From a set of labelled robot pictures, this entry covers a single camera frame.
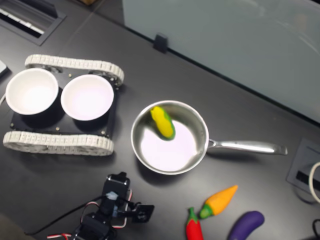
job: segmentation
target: white bowl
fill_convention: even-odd
[[[18,114],[33,115],[48,109],[59,92],[55,76],[41,68],[23,70],[6,86],[5,99]]]
[[[103,77],[81,75],[65,86],[61,105],[73,119],[90,121],[101,117],[110,109],[114,96],[111,84]]]

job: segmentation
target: toy eggplant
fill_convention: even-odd
[[[265,222],[265,217],[259,211],[245,213],[233,226],[228,240],[246,240],[247,237]]]
[[[200,218],[205,219],[209,216],[216,216],[222,213],[230,203],[237,189],[238,186],[234,185],[209,197],[200,211]]]
[[[152,108],[150,113],[161,135],[168,140],[173,139],[176,135],[176,130],[168,113],[160,106]]]

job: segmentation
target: white track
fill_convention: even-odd
[[[25,60],[25,67],[40,67],[55,72],[62,72],[62,68],[88,70],[113,78],[117,86],[123,84],[125,77],[122,69],[110,62],[40,54],[30,55]],[[56,135],[10,131],[4,135],[3,145],[21,152],[39,154],[107,156],[114,151],[114,143],[110,139],[86,134]]]

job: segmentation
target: black table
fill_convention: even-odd
[[[98,196],[108,174],[127,172],[133,200],[154,204],[147,224],[128,224],[118,239],[185,239],[187,208],[232,185],[239,189],[227,209],[201,222],[204,238],[226,239],[245,212],[258,210],[265,223],[249,240],[302,240],[312,236],[319,206],[299,200],[286,176],[302,137],[320,144],[320,129],[179,57],[155,51],[151,44],[79,4],[64,0],[57,8],[65,21],[41,46],[0,27],[0,59],[12,70],[24,69],[30,54],[104,60],[125,72],[108,157],[29,154],[0,145],[0,212],[25,231],[42,227],[66,211]],[[247,153],[207,154],[193,170],[177,176],[155,174],[136,159],[130,130],[138,113],[160,100],[178,100],[199,111],[215,140],[257,140],[286,145],[287,156]],[[9,131],[12,111],[0,107],[0,136]],[[72,232],[80,212],[35,236]]]

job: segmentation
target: stainless steel saucepan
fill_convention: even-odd
[[[150,110],[160,106],[171,116],[175,137],[159,136]],[[205,156],[209,148],[226,148],[260,154],[286,155],[285,146],[261,141],[215,141],[209,139],[207,125],[191,106],[179,101],[159,101],[147,106],[135,119],[131,129],[135,155],[147,168],[165,175],[185,173]]]

